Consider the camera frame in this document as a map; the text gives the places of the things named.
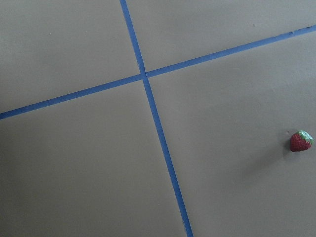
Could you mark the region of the red strawberry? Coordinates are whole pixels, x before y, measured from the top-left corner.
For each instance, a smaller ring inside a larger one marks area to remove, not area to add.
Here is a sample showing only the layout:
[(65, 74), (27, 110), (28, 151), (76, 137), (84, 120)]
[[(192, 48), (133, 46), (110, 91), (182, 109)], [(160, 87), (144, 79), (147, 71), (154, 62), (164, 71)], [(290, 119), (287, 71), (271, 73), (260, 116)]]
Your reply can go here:
[(313, 137), (304, 130), (298, 130), (290, 138), (290, 150), (292, 152), (306, 151), (314, 143)]

